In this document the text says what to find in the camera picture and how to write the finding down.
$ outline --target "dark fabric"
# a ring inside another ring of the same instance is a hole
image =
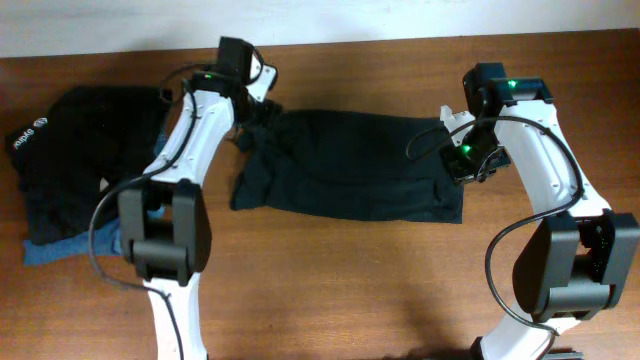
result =
[[[86,231],[104,193],[154,159],[167,110],[155,88],[77,87],[46,118],[8,135],[6,150],[20,174],[32,242]],[[109,188],[101,192],[103,178]],[[112,206],[101,222],[115,215]]]
[[[463,188],[438,153],[419,162],[405,157],[414,135],[438,126],[437,119],[284,113],[270,129],[245,131],[238,139],[242,151],[254,152],[236,180],[231,208],[267,205],[340,219],[461,223]],[[425,136],[415,151],[445,134]]]

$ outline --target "pile of clothes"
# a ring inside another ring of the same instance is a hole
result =
[[[6,136],[26,202],[25,264],[86,253],[93,210],[106,192],[153,161],[166,142],[168,110],[156,88],[82,86]],[[115,203],[98,225],[97,253],[118,254]]]

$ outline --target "white wall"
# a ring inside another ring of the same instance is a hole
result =
[[[630,27],[638,0],[2,0],[0,57]]]

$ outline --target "wire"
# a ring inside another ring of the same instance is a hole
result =
[[[258,62],[260,63],[260,72],[258,73],[258,75],[256,75],[254,78],[252,78],[251,80],[249,80],[249,83],[247,85],[251,85],[253,83],[255,83],[256,81],[258,81],[258,79],[260,78],[260,75],[262,75],[262,71],[264,70],[264,58],[262,57],[262,54],[260,53],[260,51],[256,48],[253,49],[253,53],[256,55],[256,58],[258,58]],[[202,68],[202,70],[205,70],[207,68],[209,68],[210,70],[215,69],[216,67],[216,63],[192,63],[192,64],[186,64],[183,65],[173,71],[171,71],[169,73],[169,75],[167,75],[164,79],[162,79],[159,83],[158,83],[158,95],[160,97],[160,100],[162,100],[162,102],[164,102],[165,104],[169,104],[169,105],[175,105],[177,103],[179,103],[182,98],[184,97],[184,87],[182,88],[182,93],[180,94],[180,96],[176,99],[176,100],[170,100],[167,99],[166,97],[164,97],[164,89],[166,87],[166,84],[173,79],[174,77],[176,77],[178,74],[185,72],[187,70],[191,70],[191,69],[198,69],[198,68]],[[225,79],[232,79],[231,77],[227,76],[227,75],[223,75],[220,74],[218,72],[212,71],[212,73],[214,73],[216,76],[225,78]]]
[[[548,210],[548,211],[544,211],[544,212],[529,216],[527,218],[524,218],[524,219],[522,219],[520,221],[517,221],[517,222],[507,226],[506,228],[502,229],[502,231],[500,231],[493,238],[493,240],[491,240],[491,243],[487,247],[487,252],[485,254],[485,260],[484,260],[484,269],[485,269],[485,275],[487,277],[487,283],[489,285],[489,290],[491,291],[491,295],[493,295],[494,299],[496,300],[498,305],[500,305],[502,310],[504,310],[507,313],[507,315],[511,316],[514,320],[516,320],[517,322],[519,322],[519,323],[521,323],[523,325],[526,325],[526,326],[529,326],[529,327],[532,327],[532,328],[536,328],[536,329],[549,331],[551,333],[551,336],[552,336],[552,341],[554,341],[556,336],[560,336],[560,334],[558,333],[558,331],[555,328],[553,328],[551,326],[548,326],[548,325],[545,325],[545,324],[535,323],[533,321],[529,321],[529,320],[523,318],[522,316],[516,314],[513,310],[511,310],[511,308],[509,308],[509,306],[507,306],[507,304],[502,300],[502,298],[500,297],[500,294],[498,294],[498,290],[496,289],[496,286],[495,286],[495,284],[493,282],[493,277],[491,275],[491,256],[493,255],[493,251],[496,248],[496,246],[498,245],[498,243],[500,242],[500,240],[502,240],[502,238],[504,238],[507,234],[509,234],[513,230],[515,230],[515,229],[517,229],[519,227],[522,227],[524,225],[527,225],[529,223],[532,223],[534,221],[541,220],[541,219],[543,219],[545,217],[560,214],[560,213],[570,209],[575,204],[577,204],[578,201],[580,201],[580,198],[582,198],[582,195],[584,194],[584,185],[583,185],[583,182],[582,182],[582,176],[580,175],[580,168],[578,166],[578,162],[576,161],[576,159],[571,154],[571,150],[569,150],[567,145],[565,145],[565,143],[562,140],[560,140],[560,138],[558,138],[558,136],[556,136],[551,131],[551,129],[549,129],[548,127],[545,127],[545,126],[543,126],[543,125],[541,125],[541,124],[539,124],[539,123],[537,123],[535,121],[532,121],[532,120],[529,120],[529,119],[525,119],[525,118],[521,118],[521,117],[516,117],[516,116],[498,116],[498,117],[491,117],[491,118],[480,118],[480,119],[476,119],[476,120],[470,121],[470,122],[458,127],[457,129],[453,130],[451,133],[449,133],[449,136],[447,138],[443,139],[438,144],[436,144],[434,147],[432,147],[429,150],[425,151],[422,155],[420,155],[420,156],[418,156],[416,158],[412,158],[409,155],[409,149],[410,149],[410,146],[413,144],[414,140],[419,138],[419,137],[421,137],[421,136],[426,135],[429,131],[431,131],[433,129],[429,129],[429,130],[423,131],[422,133],[419,133],[413,139],[411,139],[411,141],[409,142],[409,144],[407,145],[407,148],[406,148],[406,156],[410,160],[414,160],[414,161],[423,159],[423,158],[429,156],[434,151],[436,151],[439,148],[441,148],[443,145],[445,145],[447,143],[450,143],[451,142],[451,138],[453,138],[456,134],[458,134],[462,130],[464,130],[464,129],[470,127],[470,126],[473,126],[473,125],[479,125],[479,124],[484,124],[484,123],[494,123],[496,121],[511,121],[511,122],[522,123],[522,124],[529,125],[531,127],[534,127],[536,129],[542,131],[543,135],[546,135],[551,140],[553,140],[553,142],[556,143],[556,145],[558,146],[560,151],[562,151],[562,153],[564,154],[565,158],[569,162],[569,166],[571,167],[573,175],[574,175],[574,177],[576,179],[577,190],[576,190],[576,192],[574,194],[572,194],[571,200],[569,202],[567,202],[564,205],[558,206],[558,207],[556,207],[554,209],[551,209],[551,210]]]
[[[96,257],[95,246],[94,246],[96,222],[100,218],[100,213],[104,211],[104,208],[111,203],[114,197],[118,195],[118,193],[120,193],[121,191],[140,185],[148,181],[149,179],[151,179],[153,176],[158,175],[164,172],[165,170],[169,169],[180,158],[180,156],[184,152],[184,149],[187,147],[187,143],[189,142],[189,138],[191,138],[191,134],[193,132],[193,129],[196,124],[196,120],[198,118],[198,113],[197,113],[198,106],[196,104],[196,97],[193,94],[193,90],[191,89],[189,82],[186,80],[183,80],[182,84],[183,84],[184,91],[189,94],[189,97],[191,99],[191,104],[193,106],[193,111],[191,112],[191,124],[189,125],[187,133],[184,137],[184,140],[182,140],[182,144],[178,148],[178,151],[175,153],[175,155],[169,161],[167,161],[162,167],[156,170],[153,170],[149,173],[140,175],[139,177],[129,180],[125,183],[118,184],[111,191],[109,191],[102,198],[102,200],[100,200],[100,202],[98,203],[98,206],[96,206],[96,209],[93,212],[93,216],[91,217],[91,222],[89,223],[89,260],[91,260],[91,266],[93,267],[93,270],[106,283],[119,286],[125,289],[134,289],[134,290],[140,290],[145,292],[152,292],[162,298],[162,300],[164,301],[167,307],[167,311],[169,312],[169,317],[171,318],[171,324],[173,325],[173,330],[176,334],[176,339],[178,341],[178,350],[180,353],[180,359],[184,360],[184,350],[182,347],[182,338],[180,337],[180,329],[178,328],[178,324],[176,322],[176,317],[173,312],[173,307],[171,306],[171,302],[169,301],[169,297],[171,295],[165,294],[164,292],[149,286],[118,280],[116,278],[113,278],[107,275],[102,269],[102,267],[100,267],[100,264],[98,264],[98,259]]]
[[[446,128],[443,128],[441,126],[437,126],[431,129],[427,129],[422,131],[421,133],[419,133],[418,135],[414,136],[413,138],[411,138],[411,140],[409,140],[409,143],[407,144],[407,147],[404,149],[404,155],[407,157],[407,159],[411,160],[411,161],[418,161],[420,159],[422,159],[423,157],[425,157],[426,155],[421,155],[417,158],[412,157],[409,152],[411,150],[411,146],[413,146],[413,143],[416,142],[416,140],[420,139],[423,136],[427,136],[429,134],[431,134],[432,132],[435,131],[445,131]]]

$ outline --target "black bracket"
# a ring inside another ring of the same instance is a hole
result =
[[[171,205],[171,221],[151,219],[147,209]],[[211,252],[211,228],[202,189],[188,180],[150,183],[118,195],[122,255],[136,274],[177,280],[186,286],[204,270]]]
[[[536,322],[573,316],[589,320],[616,306],[631,269],[640,228],[631,214],[547,217],[513,268],[513,288]],[[579,244],[589,249],[577,255]]]

